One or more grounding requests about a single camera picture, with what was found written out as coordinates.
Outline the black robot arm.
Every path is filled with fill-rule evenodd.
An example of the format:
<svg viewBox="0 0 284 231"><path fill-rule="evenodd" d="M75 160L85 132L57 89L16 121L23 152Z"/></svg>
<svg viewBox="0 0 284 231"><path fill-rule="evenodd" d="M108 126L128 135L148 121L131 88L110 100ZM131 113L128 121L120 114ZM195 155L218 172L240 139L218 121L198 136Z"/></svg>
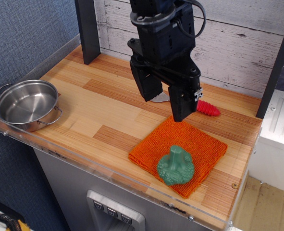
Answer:
<svg viewBox="0 0 284 231"><path fill-rule="evenodd" d="M194 27L193 6L206 16L196 0L132 0L130 20L137 27L138 38L127 45L133 54L130 67L145 101L153 100L168 85L175 122L181 122L197 110L202 96L201 72L191 58L198 33Z"/></svg>

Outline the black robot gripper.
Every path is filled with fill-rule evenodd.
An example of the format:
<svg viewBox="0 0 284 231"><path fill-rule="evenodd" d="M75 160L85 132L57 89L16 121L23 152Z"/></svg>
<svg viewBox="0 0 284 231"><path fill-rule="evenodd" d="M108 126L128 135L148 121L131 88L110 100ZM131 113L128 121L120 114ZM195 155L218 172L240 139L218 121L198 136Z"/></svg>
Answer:
<svg viewBox="0 0 284 231"><path fill-rule="evenodd" d="M130 20L138 38L128 46L133 55L130 67L139 92L147 102L169 86L170 104L175 122L196 112L203 96L200 70L191 59L195 48L192 4L131 4Z"/></svg>

